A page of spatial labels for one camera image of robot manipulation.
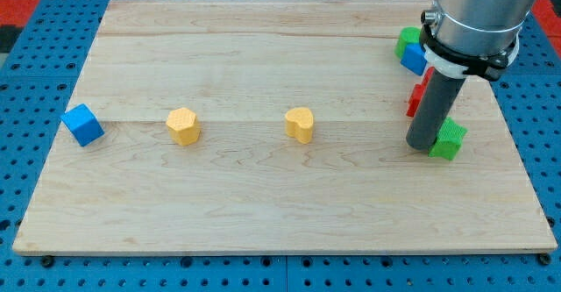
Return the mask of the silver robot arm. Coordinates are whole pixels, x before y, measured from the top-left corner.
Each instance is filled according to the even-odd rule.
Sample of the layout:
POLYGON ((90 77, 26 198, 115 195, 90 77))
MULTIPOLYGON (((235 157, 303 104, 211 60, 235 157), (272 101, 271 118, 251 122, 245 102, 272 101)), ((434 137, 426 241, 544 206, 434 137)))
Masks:
POLYGON ((471 56, 496 55, 521 30, 536 0, 434 0, 436 40, 471 56))

